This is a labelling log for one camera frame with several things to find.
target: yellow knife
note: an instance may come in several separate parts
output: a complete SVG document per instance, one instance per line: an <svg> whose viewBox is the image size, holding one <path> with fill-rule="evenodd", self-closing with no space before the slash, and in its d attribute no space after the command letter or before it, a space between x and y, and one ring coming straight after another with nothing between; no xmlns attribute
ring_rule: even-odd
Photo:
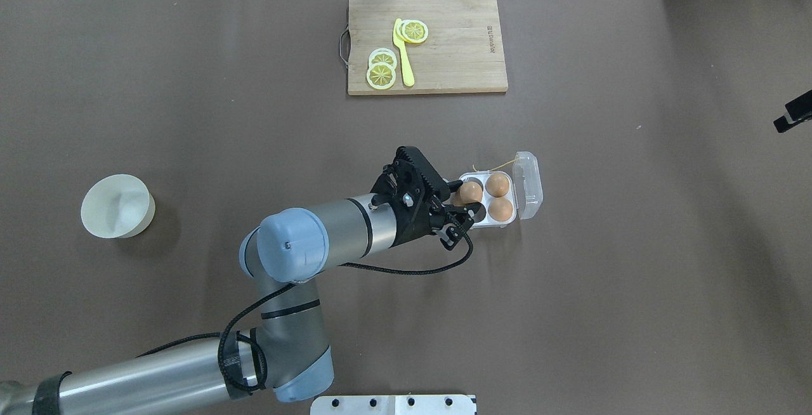
<svg viewBox="0 0 812 415"><path fill-rule="evenodd" d="M398 36L398 26L400 19L395 20L395 28L392 29L392 44L400 49L400 73L403 74L403 85L414 85L414 74L412 73L412 65L409 64L409 55L406 54L406 43Z"/></svg>

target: cutting board handle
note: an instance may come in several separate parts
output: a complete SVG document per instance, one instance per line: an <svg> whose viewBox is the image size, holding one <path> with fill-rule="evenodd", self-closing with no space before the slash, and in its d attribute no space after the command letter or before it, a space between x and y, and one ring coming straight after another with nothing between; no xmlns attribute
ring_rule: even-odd
<svg viewBox="0 0 812 415"><path fill-rule="evenodd" d="M344 58L344 49L342 48L343 44L344 44L344 42L343 42L344 37L347 38L347 57L346 58ZM345 27L344 31L341 33L341 36L339 36L339 57L341 58L342 62L344 62L344 67L347 68L348 70L350 69L349 57L350 57L351 44L353 44L353 40L350 39L350 25L348 23L347 27Z"/></svg>

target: brown egg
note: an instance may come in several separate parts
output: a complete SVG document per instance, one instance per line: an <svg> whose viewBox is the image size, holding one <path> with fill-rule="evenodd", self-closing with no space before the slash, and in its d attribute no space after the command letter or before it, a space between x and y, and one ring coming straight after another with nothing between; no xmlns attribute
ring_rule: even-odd
<svg viewBox="0 0 812 415"><path fill-rule="evenodd" d="M510 190L510 180L508 180L507 175L501 172L492 174L488 178L488 181L485 182L485 190L487 190L489 195L495 198L501 198L508 194L508 190Z"/></svg>
<svg viewBox="0 0 812 415"><path fill-rule="evenodd" d="M464 204L478 203L482 201L482 187L475 181L467 181L459 187L457 196Z"/></svg>
<svg viewBox="0 0 812 415"><path fill-rule="evenodd" d="M496 221L508 221L513 216L513 204L507 198L490 201L488 215Z"/></svg>

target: clear plastic egg carton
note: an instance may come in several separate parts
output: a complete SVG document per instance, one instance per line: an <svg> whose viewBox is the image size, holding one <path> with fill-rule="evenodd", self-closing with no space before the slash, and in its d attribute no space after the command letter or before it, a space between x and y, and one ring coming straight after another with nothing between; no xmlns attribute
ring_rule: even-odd
<svg viewBox="0 0 812 415"><path fill-rule="evenodd" d="M497 221L490 216L488 208L490 203L496 198L490 195L485 189L485 184L494 174L504 174L507 177L509 187L507 194L502 196L513 205L513 213L506 221ZM539 170L539 161L530 152L516 152L516 159L513 161L513 176L502 171L479 171L468 172L459 176L462 181L476 181L482 187L482 208L475 216L473 228L504 228L516 218L527 220L533 218L539 210L544 194L542 191L542 176Z"/></svg>

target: lime slice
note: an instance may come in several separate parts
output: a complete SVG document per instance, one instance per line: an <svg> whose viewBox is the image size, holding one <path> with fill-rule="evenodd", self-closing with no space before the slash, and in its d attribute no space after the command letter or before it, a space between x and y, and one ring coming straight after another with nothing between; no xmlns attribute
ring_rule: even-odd
<svg viewBox="0 0 812 415"><path fill-rule="evenodd" d="M386 90L395 85L395 68L389 63L375 63L366 70L366 82L375 90Z"/></svg>
<svg viewBox="0 0 812 415"><path fill-rule="evenodd" d="M375 63L386 63L393 68L398 67L398 58L395 56L394 51L388 48L378 48L369 54L369 67Z"/></svg>
<svg viewBox="0 0 812 415"><path fill-rule="evenodd" d="M429 27L420 20L403 20L398 27L400 38L411 44L420 44L429 37Z"/></svg>

